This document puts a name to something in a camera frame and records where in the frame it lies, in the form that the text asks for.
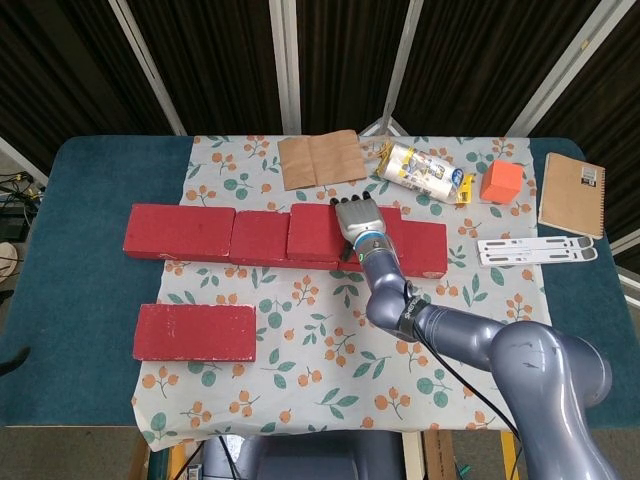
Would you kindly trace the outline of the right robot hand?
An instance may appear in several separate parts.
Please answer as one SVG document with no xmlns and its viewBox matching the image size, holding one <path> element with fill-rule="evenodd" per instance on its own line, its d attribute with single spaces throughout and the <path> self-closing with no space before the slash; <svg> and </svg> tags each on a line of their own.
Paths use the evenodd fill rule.
<svg viewBox="0 0 640 480">
<path fill-rule="evenodd" d="M 335 210 L 338 226 L 345 241 L 340 256 L 342 262 L 351 257 L 356 240 L 363 234 L 386 234 L 386 224 L 369 191 L 364 191 L 361 196 L 354 194 L 350 198 L 332 197 L 330 205 Z"/>
</svg>

